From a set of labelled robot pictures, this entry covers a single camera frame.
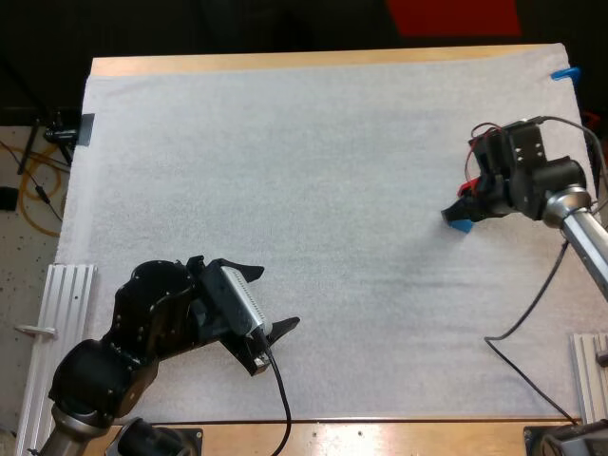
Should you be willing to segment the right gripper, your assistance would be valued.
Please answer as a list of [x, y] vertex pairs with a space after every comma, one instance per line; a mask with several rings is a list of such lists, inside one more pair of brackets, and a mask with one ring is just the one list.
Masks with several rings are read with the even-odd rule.
[[473, 154], [480, 169], [470, 197], [458, 198], [441, 211], [446, 223], [502, 218], [513, 212], [509, 195], [511, 158], [506, 136], [497, 126], [475, 137]]

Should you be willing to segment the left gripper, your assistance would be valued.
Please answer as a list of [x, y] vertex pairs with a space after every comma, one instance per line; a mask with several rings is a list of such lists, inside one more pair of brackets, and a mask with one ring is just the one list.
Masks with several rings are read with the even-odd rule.
[[200, 342], [220, 342], [252, 376], [266, 371], [271, 366], [269, 349], [294, 330], [300, 318], [277, 322], [266, 318], [249, 287], [265, 268], [225, 258], [206, 263], [203, 256], [192, 256], [186, 269], [200, 299]]

